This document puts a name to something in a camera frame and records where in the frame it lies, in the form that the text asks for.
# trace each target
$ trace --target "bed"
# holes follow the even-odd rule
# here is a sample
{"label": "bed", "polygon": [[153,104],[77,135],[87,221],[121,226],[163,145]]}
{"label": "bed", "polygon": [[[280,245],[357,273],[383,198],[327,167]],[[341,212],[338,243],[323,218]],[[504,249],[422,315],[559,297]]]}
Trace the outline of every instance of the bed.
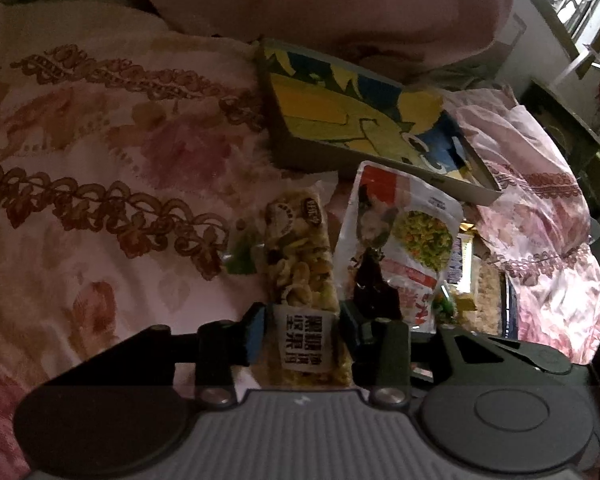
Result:
{"label": "bed", "polygon": [[[10,421],[34,386],[151,324],[194,332],[266,300],[224,257],[301,176],[270,162],[253,55],[119,4],[0,2],[0,480],[27,472]],[[509,92],[444,97],[504,191],[467,214],[514,284],[520,338],[588,362],[600,268],[567,163]]]}

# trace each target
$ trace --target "plastic packaging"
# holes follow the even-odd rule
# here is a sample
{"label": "plastic packaging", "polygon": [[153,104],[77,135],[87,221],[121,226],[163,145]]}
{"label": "plastic packaging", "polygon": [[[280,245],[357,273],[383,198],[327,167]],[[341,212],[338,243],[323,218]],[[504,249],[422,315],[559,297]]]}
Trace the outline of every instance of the plastic packaging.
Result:
{"label": "plastic packaging", "polygon": [[446,276],[462,206],[421,179],[372,162],[360,164],[333,256],[338,298],[354,297],[356,274],[371,251],[382,278],[398,290],[402,318],[435,330],[431,303]]}
{"label": "plastic packaging", "polygon": [[266,208],[266,252],[279,355],[269,345],[269,379],[291,387],[348,386],[350,358],[337,335],[340,312],[320,197],[281,194]]}
{"label": "plastic packaging", "polygon": [[294,178],[267,182],[256,199],[243,211],[229,230],[226,249],[221,254],[222,265],[228,274],[261,274],[267,272],[264,257],[266,206],[284,192],[310,190],[321,203],[331,199],[338,185],[338,173],[312,173]]}

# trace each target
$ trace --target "floral bedsheet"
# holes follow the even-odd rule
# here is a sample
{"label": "floral bedsheet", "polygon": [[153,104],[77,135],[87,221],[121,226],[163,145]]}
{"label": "floral bedsheet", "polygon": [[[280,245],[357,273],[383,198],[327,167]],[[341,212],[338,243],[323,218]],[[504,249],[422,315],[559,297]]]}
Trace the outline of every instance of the floral bedsheet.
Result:
{"label": "floral bedsheet", "polygon": [[27,471],[10,420],[32,387],[151,324],[195,332],[266,298],[221,272],[289,177],[252,58],[125,7],[0,4],[0,480]]}

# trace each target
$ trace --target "wall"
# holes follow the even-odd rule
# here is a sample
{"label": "wall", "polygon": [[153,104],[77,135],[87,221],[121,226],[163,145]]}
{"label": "wall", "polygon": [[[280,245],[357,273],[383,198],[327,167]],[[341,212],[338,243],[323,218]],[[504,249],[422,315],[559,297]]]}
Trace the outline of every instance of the wall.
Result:
{"label": "wall", "polygon": [[[525,22],[526,31],[498,71],[496,80],[509,84],[519,96],[532,78],[548,84],[571,60],[530,0],[514,0],[513,13]],[[596,113],[595,96],[599,82],[600,72],[589,70],[583,79],[572,74],[557,89],[558,94],[587,124],[592,123]]]}

